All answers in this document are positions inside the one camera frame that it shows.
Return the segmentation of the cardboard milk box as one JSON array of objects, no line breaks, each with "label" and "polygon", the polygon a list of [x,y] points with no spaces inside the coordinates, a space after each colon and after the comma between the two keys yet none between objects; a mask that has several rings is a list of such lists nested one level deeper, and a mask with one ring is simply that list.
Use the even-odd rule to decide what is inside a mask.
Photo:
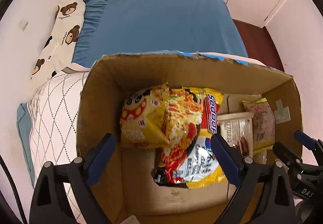
[{"label": "cardboard milk box", "polygon": [[234,186],[211,150],[222,114],[266,98],[265,133],[243,139],[243,155],[281,142],[296,155],[301,101],[290,75],[254,64],[192,54],[103,56],[84,84],[77,152],[110,133],[91,169],[92,192],[110,223],[215,223]]}]

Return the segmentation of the wall socket plate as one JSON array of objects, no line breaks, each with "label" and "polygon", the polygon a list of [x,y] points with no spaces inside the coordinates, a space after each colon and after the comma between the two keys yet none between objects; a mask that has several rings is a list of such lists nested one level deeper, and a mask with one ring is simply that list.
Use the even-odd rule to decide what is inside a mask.
[{"label": "wall socket plate", "polygon": [[28,26],[28,21],[25,19],[22,19],[19,23],[19,28],[24,31],[27,26]]}]

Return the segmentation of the white patterned blanket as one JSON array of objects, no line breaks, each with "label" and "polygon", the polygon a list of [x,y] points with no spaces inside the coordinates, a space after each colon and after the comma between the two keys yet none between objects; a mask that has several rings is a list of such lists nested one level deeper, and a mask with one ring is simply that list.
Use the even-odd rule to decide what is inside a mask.
[{"label": "white patterned blanket", "polygon": [[[272,70],[210,55],[151,53],[104,56],[84,74],[59,73],[39,92],[32,153],[35,168],[50,158],[62,163],[85,155],[111,133],[120,138],[122,101],[131,93],[168,83],[226,94],[263,94],[276,85]],[[140,223],[213,223],[227,185],[194,190],[164,188],[151,177],[153,152],[116,148],[92,191],[112,222],[129,214]]]}]

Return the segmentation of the yellow panda snack bag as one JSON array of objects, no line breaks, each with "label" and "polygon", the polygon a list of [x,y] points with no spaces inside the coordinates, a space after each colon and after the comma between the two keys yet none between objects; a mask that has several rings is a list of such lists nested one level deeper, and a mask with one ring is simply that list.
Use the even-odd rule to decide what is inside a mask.
[{"label": "yellow panda snack bag", "polygon": [[121,147],[164,148],[169,139],[162,131],[169,97],[168,84],[152,86],[124,101],[122,108]]}]

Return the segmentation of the white chocolate stick packet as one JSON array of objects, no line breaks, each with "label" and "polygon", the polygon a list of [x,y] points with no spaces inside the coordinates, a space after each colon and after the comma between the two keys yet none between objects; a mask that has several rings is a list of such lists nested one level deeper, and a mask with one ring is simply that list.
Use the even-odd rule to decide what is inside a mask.
[{"label": "white chocolate stick packet", "polygon": [[249,111],[222,114],[218,116],[217,124],[220,134],[229,144],[245,156],[253,156],[252,118],[254,114]]}]

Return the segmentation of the clear bread packet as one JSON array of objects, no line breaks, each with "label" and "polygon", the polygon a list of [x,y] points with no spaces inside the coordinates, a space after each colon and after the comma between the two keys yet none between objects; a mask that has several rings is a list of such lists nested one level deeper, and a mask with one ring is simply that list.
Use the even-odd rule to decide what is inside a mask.
[{"label": "clear bread packet", "polygon": [[242,101],[245,111],[252,112],[254,152],[270,147],[275,142],[275,116],[266,98],[255,102]]}]

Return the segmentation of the blue bed sheet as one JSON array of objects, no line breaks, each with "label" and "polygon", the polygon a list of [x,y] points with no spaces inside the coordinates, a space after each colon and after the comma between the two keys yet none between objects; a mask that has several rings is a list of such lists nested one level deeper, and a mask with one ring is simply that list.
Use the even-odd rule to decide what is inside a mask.
[{"label": "blue bed sheet", "polygon": [[50,153],[67,162],[76,155],[76,119],[87,72],[104,55],[154,51],[215,52],[247,57],[245,45],[223,0],[83,0],[84,23],[72,63],[48,80],[31,80],[32,98],[19,105],[17,128],[31,179],[44,162],[47,150],[37,152],[32,141],[40,137],[44,148],[56,140],[47,138],[45,114],[55,105],[58,134],[63,143]]}]

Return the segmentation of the bear print pillow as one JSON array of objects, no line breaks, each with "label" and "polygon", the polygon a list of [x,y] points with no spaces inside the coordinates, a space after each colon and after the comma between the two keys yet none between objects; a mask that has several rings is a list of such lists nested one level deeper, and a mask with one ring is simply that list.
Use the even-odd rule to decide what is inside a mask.
[{"label": "bear print pillow", "polygon": [[48,40],[35,63],[31,80],[48,80],[72,63],[74,49],[84,23],[83,0],[62,0]]}]

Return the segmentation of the yellow instant noodle packet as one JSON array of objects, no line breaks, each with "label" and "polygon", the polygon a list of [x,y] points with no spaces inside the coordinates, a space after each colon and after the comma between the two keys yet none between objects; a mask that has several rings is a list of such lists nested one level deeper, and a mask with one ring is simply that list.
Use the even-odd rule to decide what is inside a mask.
[{"label": "yellow instant noodle packet", "polygon": [[223,98],[210,88],[170,90],[163,126],[170,146],[156,151],[157,185],[194,189],[226,181],[210,143]]}]

